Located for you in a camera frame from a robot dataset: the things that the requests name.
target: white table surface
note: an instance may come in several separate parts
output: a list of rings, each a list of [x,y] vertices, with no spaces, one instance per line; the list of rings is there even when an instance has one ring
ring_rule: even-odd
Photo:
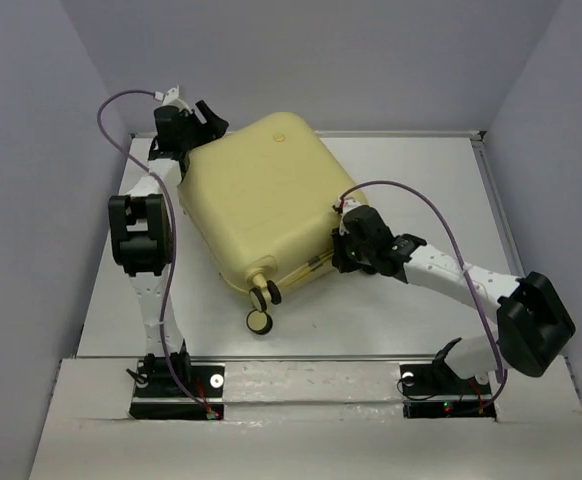
[[[395,179],[421,190],[442,210],[467,261],[509,271],[469,139],[326,137],[323,141],[356,181]],[[149,143],[135,139],[132,152],[146,159]],[[139,168],[127,165],[120,192],[128,191],[140,176]],[[369,188],[366,194],[394,234],[422,236],[450,251],[438,220],[420,200],[384,186]],[[451,338],[481,331],[472,309],[434,292],[379,276],[333,273],[285,297],[272,311],[272,332],[257,337],[245,326],[249,301],[223,283],[186,216],[178,215],[177,228],[172,301],[192,355],[422,354],[436,352]],[[139,357],[144,349],[137,300],[107,241],[78,356]]]
[[[561,359],[540,379],[511,372],[498,422],[404,419],[384,362],[228,363],[227,420],[137,421],[134,365],[63,362],[32,480],[582,479],[582,408]],[[328,397],[310,395],[320,386]]]

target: suitcase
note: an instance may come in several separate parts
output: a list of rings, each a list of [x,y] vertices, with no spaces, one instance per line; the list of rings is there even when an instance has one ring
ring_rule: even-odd
[[[268,333],[270,304],[333,270],[333,210],[353,180],[311,127],[274,113],[189,153],[180,205],[225,282],[251,297],[247,326]],[[352,195],[366,203],[357,191]]]

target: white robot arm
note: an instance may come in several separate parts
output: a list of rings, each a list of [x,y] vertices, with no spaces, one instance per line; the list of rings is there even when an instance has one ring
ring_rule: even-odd
[[[161,106],[154,110],[157,135],[149,149],[149,172],[125,195],[109,199],[111,246],[114,260],[129,276],[140,303],[147,338],[144,358],[147,375],[165,374],[166,350],[176,371],[186,379],[191,370],[189,354],[168,298],[162,320],[166,349],[160,332],[173,237],[165,199],[155,176],[169,188],[177,186],[187,174],[189,152],[222,137],[229,124],[204,101],[199,101],[196,107],[206,120],[202,123],[180,97],[179,87],[165,94],[156,93],[155,99]]]
[[[525,278],[465,264],[421,238],[394,236],[378,212],[347,199],[339,208],[341,224],[333,231],[333,266],[340,273],[360,269],[394,277],[475,307],[464,272],[468,270],[486,316],[498,330],[497,349],[505,368],[541,376],[575,333],[575,326],[551,282],[531,272]],[[485,335],[454,339],[432,363],[432,375],[468,379],[496,369]]]

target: white wall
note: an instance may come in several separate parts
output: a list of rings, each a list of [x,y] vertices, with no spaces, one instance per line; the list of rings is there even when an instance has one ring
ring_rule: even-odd
[[[122,165],[95,126],[104,98],[59,2],[0,0],[0,480],[28,478],[91,295]]]
[[[486,129],[559,3],[62,1],[110,92],[180,83],[233,128],[292,110],[331,130]]]
[[[522,262],[552,277],[578,331],[582,391],[582,0],[565,0],[487,135]]]

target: red wire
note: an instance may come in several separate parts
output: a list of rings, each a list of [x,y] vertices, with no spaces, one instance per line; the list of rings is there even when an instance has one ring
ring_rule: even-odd
[[[478,396],[478,405],[480,406],[480,413],[482,413],[482,395],[480,395],[480,388],[475,384],[473,380],[469,381],[469,385]]]
[[[202,403],[204,404],[204,407],[205,407],[207,413],[214,413],[217,417],[218,414],[213,411],[213,409],[209,405],[209,402],[207,402],[207,399],[204,396],[204,387],[202,386],[202,382],[200,381],[199,378],[196,379],[196,386],[198,387],[198,393],[200,394],[200,399],[202,400]]]

